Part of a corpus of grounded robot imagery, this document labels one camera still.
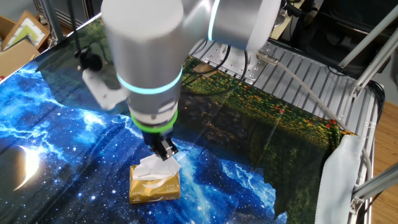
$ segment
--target white bracket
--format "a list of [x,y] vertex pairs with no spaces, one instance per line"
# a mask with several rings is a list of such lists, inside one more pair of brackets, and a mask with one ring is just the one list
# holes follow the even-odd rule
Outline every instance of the white bracket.
[[98,72],[85,69],[83,80],[102,109],[111,110],[127,98],[127,92],[123,88],[109,89]]

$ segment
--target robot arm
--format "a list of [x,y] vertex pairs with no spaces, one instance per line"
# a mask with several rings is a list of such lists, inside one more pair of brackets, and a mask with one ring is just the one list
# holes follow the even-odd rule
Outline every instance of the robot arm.
[[178,151],[170,137],[182,63],[190,49],[208,38],[259,50],[279,6],[280,0],[103,1],[102,20],[121,91],[154,153],[165,160]]

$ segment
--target cardboard box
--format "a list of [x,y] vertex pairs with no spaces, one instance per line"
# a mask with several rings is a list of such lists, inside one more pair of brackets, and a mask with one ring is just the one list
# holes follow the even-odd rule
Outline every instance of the cardboard box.
[[0,53],[0,79],[5,78],[30,62],[40,53],[29,41],[23,40]]
[[132,176],[136,167],[130,167],[130,203],[159,202],[180,198],[179,172],[167,179],[133,180]]
[[10,33],[15,24],[16,23],[14,21],[4,16],[0,16],[0,38],[2,40],[6,39],[8,33]]

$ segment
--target white tissue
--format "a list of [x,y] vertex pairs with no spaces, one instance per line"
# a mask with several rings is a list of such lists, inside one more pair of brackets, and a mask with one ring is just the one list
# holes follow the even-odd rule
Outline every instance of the white tissue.
[[159,180],[175,176],[180,170],[180,164],[174,157],[163,161],[156,155],[151,155],[140,160],[140,164],[134,169],[133,180]]

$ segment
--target green light ring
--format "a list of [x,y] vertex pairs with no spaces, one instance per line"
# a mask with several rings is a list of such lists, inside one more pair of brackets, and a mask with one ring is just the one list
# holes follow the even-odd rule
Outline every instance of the green light ring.
[[132,115],[131,115],[131,119],[132,122],[139,128],[141,129],[141,131],[143,132],[147,132],[147,133],[163,133],[168,131],[170,128],[173,127],[175,121],[177,120],[177,115],[178,115],[178,111],[175,111],[175,114],[172,118],[172,120],[166,124],[165,126],[161,126],[161,127],[149,127],[149,126],[145,126],[143,124],[141,124],[140,122],[138,122]]

